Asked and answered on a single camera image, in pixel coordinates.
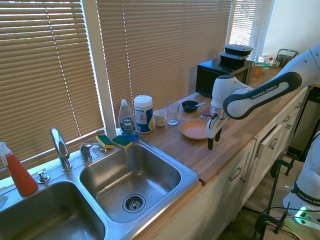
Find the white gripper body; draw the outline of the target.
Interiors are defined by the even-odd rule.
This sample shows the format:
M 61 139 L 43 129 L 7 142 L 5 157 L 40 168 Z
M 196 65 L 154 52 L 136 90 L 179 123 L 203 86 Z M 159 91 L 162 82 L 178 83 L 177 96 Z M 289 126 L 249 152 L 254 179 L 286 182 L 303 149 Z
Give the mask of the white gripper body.
M 217 115 L 212 116 L 207 124 L 206 124 L 206 129 L 205 129 L 205 136 L 208 139 L 213 139 L 218 132 L 222 129 L 222 127 L 225 125 L 227 122 L 228 118 L 220 118 Z

